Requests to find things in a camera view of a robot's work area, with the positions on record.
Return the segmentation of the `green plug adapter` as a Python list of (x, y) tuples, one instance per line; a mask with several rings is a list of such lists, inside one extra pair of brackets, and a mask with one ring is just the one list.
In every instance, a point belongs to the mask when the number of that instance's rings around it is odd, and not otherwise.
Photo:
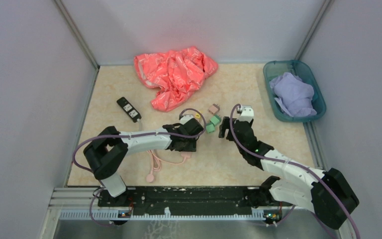
[(222, 119), (218, 115), (213, 115), (209, 120), (214, 126), (217, 126), (221, 123)]
[(207, 133), (213, 133), (213, 132), (215, 132), (215, 125), (213, 123), (209, 122), (206, 125), (205, 130)]

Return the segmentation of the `yellow plug adapter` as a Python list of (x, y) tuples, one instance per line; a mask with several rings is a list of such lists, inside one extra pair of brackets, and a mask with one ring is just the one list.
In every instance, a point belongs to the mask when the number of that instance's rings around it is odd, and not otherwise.
[(196, 113), (196, 114), (194, 115), (194, 117), (195, 117), (197, 120), (201, 119), (201, 115), (198, 114), (198, 113)]

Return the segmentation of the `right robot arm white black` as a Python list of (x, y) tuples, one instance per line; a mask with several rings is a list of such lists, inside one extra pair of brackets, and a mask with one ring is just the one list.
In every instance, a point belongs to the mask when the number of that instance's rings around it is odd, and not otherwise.
[(297, 163), (258, 140), (251, 122), (224, 117), (219, 137), (234, 142), (248, 164), (272, 174), (261, 185), (260, 198), (266, 205), (276, 201), (294, 204), (337, 230), (360, 203), (339, 170), (324, 171)]

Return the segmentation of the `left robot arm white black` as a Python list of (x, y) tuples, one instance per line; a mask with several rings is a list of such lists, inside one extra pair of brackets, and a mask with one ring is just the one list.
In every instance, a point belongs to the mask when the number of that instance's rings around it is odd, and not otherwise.
[(120, 132), (109, 126), (87, 141), (83, 154), (95, 179), (109, 192), (110, 200), (123, 206), (129, 200), (129, 192), (117, 170), (124, 157), (149, 150), (195, 152), (196, 141), (204, 130), (194, 118), (153, 131)]

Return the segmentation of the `pink power strip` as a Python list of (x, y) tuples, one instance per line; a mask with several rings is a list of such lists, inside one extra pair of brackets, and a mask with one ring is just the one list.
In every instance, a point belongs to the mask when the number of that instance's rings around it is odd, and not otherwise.
[(181, 157), (183, 159), (189, 159), (192, 157), (192, 152), (181, 152)]

